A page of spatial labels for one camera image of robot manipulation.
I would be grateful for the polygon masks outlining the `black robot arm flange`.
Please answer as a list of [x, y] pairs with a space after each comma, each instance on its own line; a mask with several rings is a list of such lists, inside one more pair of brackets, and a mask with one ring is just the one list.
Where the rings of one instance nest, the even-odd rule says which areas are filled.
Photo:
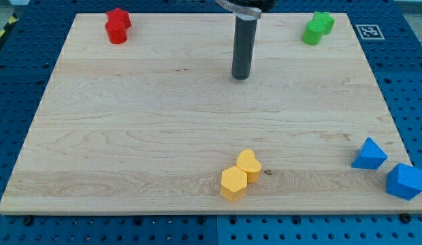
[[215, 0], [215, 3], [238, 16], [260, 19], [262, 13], [276, 6], [277, 0]]

